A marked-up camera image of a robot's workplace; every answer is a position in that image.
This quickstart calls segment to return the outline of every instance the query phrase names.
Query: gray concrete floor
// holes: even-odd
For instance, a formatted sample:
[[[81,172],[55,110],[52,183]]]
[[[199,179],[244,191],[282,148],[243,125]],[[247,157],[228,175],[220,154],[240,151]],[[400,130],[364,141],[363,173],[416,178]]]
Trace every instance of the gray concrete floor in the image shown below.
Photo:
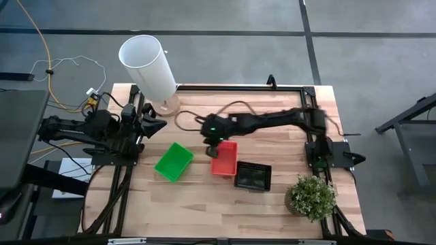
[[[312,31],[436,32],[436,2],[431,0],[306,0]],[[303,31],[298,0],[22,0],[41,28]],[[0,13],[0,27],[31,27],[15,1]],[[131,82],[117,52],[129,36],[45,35],[52,58],[85,55],[107,69],[104,91]],[[279,84],[313,84],[304,37],[157,36],[177,82],[263,84],[274,74]],[[333,85],[352,150],[367,161],[356,168],[357,188],[367,229],[390,229],[398,240],[436,241],[436,205],[430,199],[400,200],[396,193],[414,184],[393,131],[374,128],[436,92],[436,39],[313,38],[323,85]],[[46,59],[34,34],[0,34],[0,70],[29,72]],[[102,70],[85,60],[55,69],[53,91],[64,103],[79,104]],[[46,65],[35,70],[44,77]],[[46,89],[47,82],[0,81],[1,88]],[[57,114],[80,119],[47,108]],[[46,146],[36,142],[34,149]],[[67,149],[85,157],[80,146]],[[46,159],[60,159],[55,152]],[[75,232],[76,217],[39,221],[36,237]]]

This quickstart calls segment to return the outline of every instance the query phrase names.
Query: wooden base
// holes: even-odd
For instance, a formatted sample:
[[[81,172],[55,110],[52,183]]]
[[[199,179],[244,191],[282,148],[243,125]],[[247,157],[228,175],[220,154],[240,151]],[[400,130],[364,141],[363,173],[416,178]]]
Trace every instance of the wooden base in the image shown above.
[[[162,102],[151,102],[156,113],[162,117],[174,116],[180,108],[178,96],[173,94],[169,99]]]

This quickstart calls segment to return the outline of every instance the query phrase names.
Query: red basket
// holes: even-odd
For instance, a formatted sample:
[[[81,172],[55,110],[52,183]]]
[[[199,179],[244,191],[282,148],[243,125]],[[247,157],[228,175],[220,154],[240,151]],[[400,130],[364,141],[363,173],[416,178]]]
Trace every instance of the red basket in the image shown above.
[[[238,143],[223,141],[218,145],[218,158],[212,159],[211,173],[224,176],[236,175]]]

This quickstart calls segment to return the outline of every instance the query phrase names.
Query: black plastic container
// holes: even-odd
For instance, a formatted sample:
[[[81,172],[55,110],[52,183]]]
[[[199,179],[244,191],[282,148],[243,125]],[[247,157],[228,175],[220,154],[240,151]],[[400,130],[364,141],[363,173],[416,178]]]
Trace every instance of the black plastic container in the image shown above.
[[[257,191],[270,191],[271,166],[238,161],[234,186]]]

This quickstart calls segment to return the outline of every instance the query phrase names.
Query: yellow cable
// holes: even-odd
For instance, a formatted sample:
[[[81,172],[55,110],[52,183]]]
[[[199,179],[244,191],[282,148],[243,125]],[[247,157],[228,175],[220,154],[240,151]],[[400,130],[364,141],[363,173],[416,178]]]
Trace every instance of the yellow cable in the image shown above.
[[[71,145],[74,145],[74,144],[83,144],[83,143],[82,142],[70,142],[70,143],[59,144],[59,145],[56,145],[56,146],[58,146],[58,147],[71,146]],[[31,152],[30,154],[36,154],[36,153],[40,153],[40,152],[45,152],[46,150],[51,150],[53,148],[55,148],[55,147],[53,147],[53,146],[47,147],[47,148],[42,149],[42,150],[36,150],[34,152]]]
[[[52,61],[51,61],[51,57],[50,57],[50,51],[48,50],[48,46],[47,46],[46,40],[44,39],[44,36],[42,35],[40,29],[36,25],[35,21],[33,21],[32,17],[29,15],[29,13],[25,9],[25,7],[21,4],[20,0],[16,0],[16,2],[19,4],[19,6],[23,10],[23,12],[27,15],[27,18],[29,18],[29,20],[32,22],[33,26],[35,27],[36,31],[39,33],[39,35],[41,37],[41,40],[42,40],[42,43],[44,44],[44,47],[46,47],[46,52],[47,52],[47,57],[48,57],[48,70],[51,70],[52,69]],[[48,74],[48,92],[53,97],[53,99],[56,101],[56,103],[59,106],[61,106],[63,109],[65,109],[67,112],[71,112],[71,113],[81,112],[81,110],[70,110],[70,109],[66,108],[63,104],[61,104],[59,102],[59,100],[55,97],[55,95],[52,92],[51,77],[52,77],[51,74]]]

